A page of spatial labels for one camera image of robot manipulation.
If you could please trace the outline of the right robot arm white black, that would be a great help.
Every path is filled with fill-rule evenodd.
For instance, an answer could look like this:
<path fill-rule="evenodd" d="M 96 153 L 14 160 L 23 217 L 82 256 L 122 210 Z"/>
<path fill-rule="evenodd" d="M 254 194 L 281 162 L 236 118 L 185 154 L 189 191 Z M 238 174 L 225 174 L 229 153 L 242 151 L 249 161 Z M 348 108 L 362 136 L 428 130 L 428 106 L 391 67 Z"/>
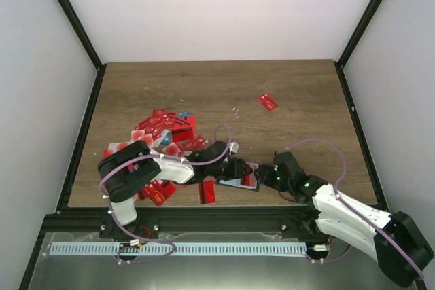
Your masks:
<path fill-rule="evenodd" d="M 277 152 L 271 165 L 254 172 L 257 180 L 279 192 L 289 192 L 318 212 L 302 220 L 303 232 L 338 238 L 371 257 L 391 281 L 409 287 L 423 279 L 434 252 L 411 216 L 363 204 L 316 175 L 308 175 L 293 154 Z"/>

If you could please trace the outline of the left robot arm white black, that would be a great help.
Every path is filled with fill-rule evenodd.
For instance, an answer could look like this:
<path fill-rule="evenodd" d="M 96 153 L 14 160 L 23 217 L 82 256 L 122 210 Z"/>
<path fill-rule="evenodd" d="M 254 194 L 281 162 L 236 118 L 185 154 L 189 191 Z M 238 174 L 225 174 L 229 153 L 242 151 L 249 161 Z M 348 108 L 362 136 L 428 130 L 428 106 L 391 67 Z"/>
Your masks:
<path fill-rule="evenodd" d="M 230 144 L 222 141 L 184 157 L 159 153 L 145 141 L 136 141 L 102 159 L 97 170 L 101 178 L 99 190 L 108 200 L 108 213 L 123 238 L 132 238 L 138 232 L 134 196 L 150 188 L 153 181 L 191 185 L 206 177 L 226 181 L 242 179 L 253 172 L 246 161 L 234 158 Z"/>

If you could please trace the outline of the black leather card holder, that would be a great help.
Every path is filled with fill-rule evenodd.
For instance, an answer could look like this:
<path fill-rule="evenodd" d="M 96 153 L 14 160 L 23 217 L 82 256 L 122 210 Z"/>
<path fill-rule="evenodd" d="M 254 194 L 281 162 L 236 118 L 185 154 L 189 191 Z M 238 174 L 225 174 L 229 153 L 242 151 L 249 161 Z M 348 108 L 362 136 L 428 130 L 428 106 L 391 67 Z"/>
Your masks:
<path fill-rule="evenodd" d="M 222 186 L 226 186 L 226 187 L 233 187 L 233 188 L 244 189 L 244 190 L 249 190 L 249 191 L 254 191 L 254 192 L 257 192 L 259 190 L 259 187 L 260 187 L 260 183 L 258 180 L 257 180 L 256 187 L 246 187 L 246 186 L 241 185 L 241 179 L 218 180 L 218 181 L 216 181 L 216 183 L 218 185 L 222 185 Z"/>

